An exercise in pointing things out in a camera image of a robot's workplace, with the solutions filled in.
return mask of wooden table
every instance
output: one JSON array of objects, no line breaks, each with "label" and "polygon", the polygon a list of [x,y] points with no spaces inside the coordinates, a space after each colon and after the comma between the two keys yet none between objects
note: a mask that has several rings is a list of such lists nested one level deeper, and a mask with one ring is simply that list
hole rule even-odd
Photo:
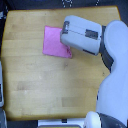
[{"label": "wooden table", "polygon": [[101,56],[71,49],[72,59],[42,54],[44,26],[62,27],[67,15],[107,25],[116,7],[9,11],[2,42],[4,109],[8,120],[85,117],[95,111],[109,74]]}]

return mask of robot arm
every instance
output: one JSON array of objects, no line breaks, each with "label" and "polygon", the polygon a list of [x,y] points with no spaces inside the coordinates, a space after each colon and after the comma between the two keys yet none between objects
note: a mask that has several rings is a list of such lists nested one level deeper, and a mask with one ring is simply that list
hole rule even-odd
[{"label": "robot arm", "polygon": [[128,28],[122,21],[107,27],[86,19],[67,16],[60,40],[63,44],[97,55],[102,54],[110,75],[101,83],[96,113],[86,116],[86,128],[126,128],[128,120]]}]

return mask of white surface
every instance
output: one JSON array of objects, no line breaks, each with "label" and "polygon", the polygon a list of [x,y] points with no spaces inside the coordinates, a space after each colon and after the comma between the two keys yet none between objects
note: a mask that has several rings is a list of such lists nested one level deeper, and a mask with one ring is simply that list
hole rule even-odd
[{"label": "white surface", "polygon": [[38,126],[42,125],[79,125],[83,128],[85,118],[74,118],[67,119],[67,123],[62,123],[60,119],[58,120],[38,120]]},{"label": "white surface", "polygon": [[114,59],[111,74],[101,83],[96,112],[112,116],[127,126],[128,27],[113,21],[105,30],[105,47]]},{"label": "white surface", "polygon": [[[99,53],[102,27],[95,22],[77,17],[67,16],[65,21],[69,21],[68,34],[61,35],[61,42],[78,50],[87,50],[97,55]],[[86,29],[98,32],[98,39],[85,36]]]},{"label": "white surface", "polygon": [[100,117],[96,112],[88,112],[84,122],[84,128],[101,128]]}]

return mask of pink cloth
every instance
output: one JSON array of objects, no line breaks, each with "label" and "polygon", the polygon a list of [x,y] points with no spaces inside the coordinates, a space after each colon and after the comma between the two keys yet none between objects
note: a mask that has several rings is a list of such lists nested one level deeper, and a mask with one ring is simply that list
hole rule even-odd
[{"label": "pink cloth", "polygon": [[69,46],[60,42],[61,28],[45,26],[43,54],[71,58],[72,53]]}]

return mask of wood grain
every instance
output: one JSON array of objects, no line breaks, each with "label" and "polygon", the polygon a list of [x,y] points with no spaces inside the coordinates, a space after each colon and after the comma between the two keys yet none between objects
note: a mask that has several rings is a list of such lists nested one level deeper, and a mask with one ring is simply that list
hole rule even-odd
[{"label": "wood grain", "polygon": [[4,109],[8,120],[85,117],[95,111],[100,83],[109,74],[101,56],[71,49],[72,59],[42,54],[44,27],[62,27],[77,15],[107,25],[116,7],[9,11],[2,42]]}]

